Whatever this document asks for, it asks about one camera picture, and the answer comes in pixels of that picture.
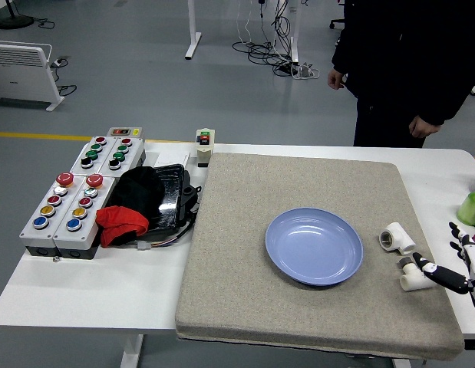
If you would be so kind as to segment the person's left hand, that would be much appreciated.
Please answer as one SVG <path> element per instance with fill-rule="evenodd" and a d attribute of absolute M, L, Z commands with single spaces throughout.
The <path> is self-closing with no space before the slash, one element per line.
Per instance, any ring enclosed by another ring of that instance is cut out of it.
<path fill-rule="evenodd" d="M 409 124 L 410 135 L 417 139 L 426 138 L 431 134 L 438 133 L 440 129 L 441 126 L 428 123 L 420 116 L 416 116 Z"/>

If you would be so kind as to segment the person's right hand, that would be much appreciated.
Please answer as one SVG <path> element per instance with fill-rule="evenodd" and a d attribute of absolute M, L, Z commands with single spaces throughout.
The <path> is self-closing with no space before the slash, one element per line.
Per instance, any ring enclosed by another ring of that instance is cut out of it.
<path fill-rule="evenodd" d="M 328 86 L 333 90 L 345 88 L 347 76 L 332 68 L 328 73 Z"/>

